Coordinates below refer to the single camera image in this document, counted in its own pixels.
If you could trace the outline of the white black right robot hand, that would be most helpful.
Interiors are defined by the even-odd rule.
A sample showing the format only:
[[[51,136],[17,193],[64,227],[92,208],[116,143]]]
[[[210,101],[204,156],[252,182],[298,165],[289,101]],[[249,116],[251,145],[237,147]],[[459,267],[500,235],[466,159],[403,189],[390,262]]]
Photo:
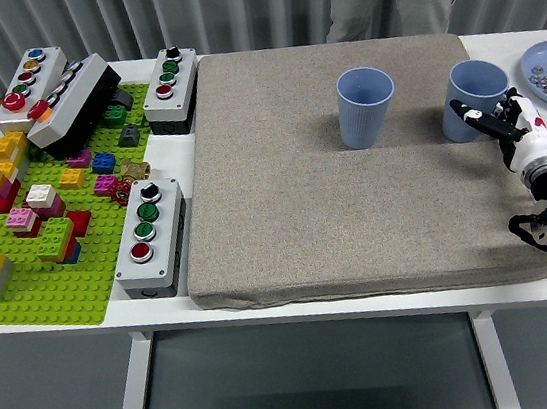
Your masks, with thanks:
[[[504,93],[490,114],[457,99],[449,106],[471,128],[499,141],[504,165],[526,186],[547,173],[547,126],[531,100],[515,87]]]

